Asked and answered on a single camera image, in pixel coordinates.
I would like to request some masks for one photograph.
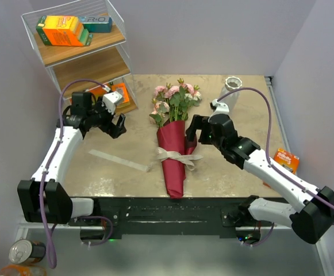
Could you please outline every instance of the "flower bouquet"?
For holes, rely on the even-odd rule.
[[[162,160],[164,182],[171,198],[183,197],[183,181],[186,178],[185,164],[193,167],[191,160],[201,158],[192,155],[197,145],[196,137],[188,142],[185,137],[185,121],[189,109],[201,102],[197,85],[192,86],[178,79],[179,85],[157,86],[152,103],[151,123],[158,126],[158,159]]]

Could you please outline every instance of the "white tape strip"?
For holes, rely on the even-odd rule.
[[[153,162],[149,166],[145,166],[145,165],[137,164],[135,162],[132,162],[132,161],[129,161],[123,158],[116,157],[114,155],[106,154],[105,152],[97,151],[95,149],[94,150],[92,149],[91,151],[89,151],[89,153],[94,156],[97,156],[97,157],[100,157],[100,158],[103,158],[103,159],[106,159],[106,160],[109,160],[109,161],[112,161],[112,162],[115,162],[121,165],[125,165],[130,168],[135,168],[139,171],[144,171],[144,172],[148,172],[154,163]]]

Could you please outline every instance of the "tin can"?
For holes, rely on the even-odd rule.
[[[38,263],[45,257],[45,244],[40,241],[18,240],[10,249],[9,259],[15,265]]]

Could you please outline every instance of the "pink flower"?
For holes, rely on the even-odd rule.
[[[177,93],[179,91],[179,86],[172,86],[165,94],[164,94],[164,97],[165,98],[172,98],[172,96]]]
[[[157,111],[154,110],[151,114],[157,115]],[[149,120],[150,120],[150,122],[151,122],[152,124],[156,124],[156,121],[155,121],[154,118],[152,118],[152,117],[149,116]]]
[[[194,90],[192,94],[189,94],[188,97],[190,99],[194,99],[195,101],[200,101],[201,100],[201,93],[197,90]]]
[[[158,110],[161,104],[163,104],[164,107],[167,109],[167,112],[169,112],[169,105],[166,102],[157,102],[154,106],[154,109]]]
[[[194,87],[191,85],[191,84],[189,84],[189,83],[185,83],[184,85],[183,85],[183,88],[184,89],[187,89],[187,91],[192,95],[193,93],[194,93]]]
[[[155,90],[154,90],[154,98],[156,98],[159,93],[164,93],[166,91],[166,87],[165,86],[162,86],[162,85],[159,85],[157,87],[155,87]]]

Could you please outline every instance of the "red wrapping paper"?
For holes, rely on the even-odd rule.
[[[192,154],[196,148],[196,137],[188,142],[185,137],[185,121],[174,121],[159,128],[156,137],[158,145],[166,151],[176,151],[181,155]],[[185,164],[174,159],[162,161],[164,183],[171,198],[183,197],[183,181],[186,179]]]

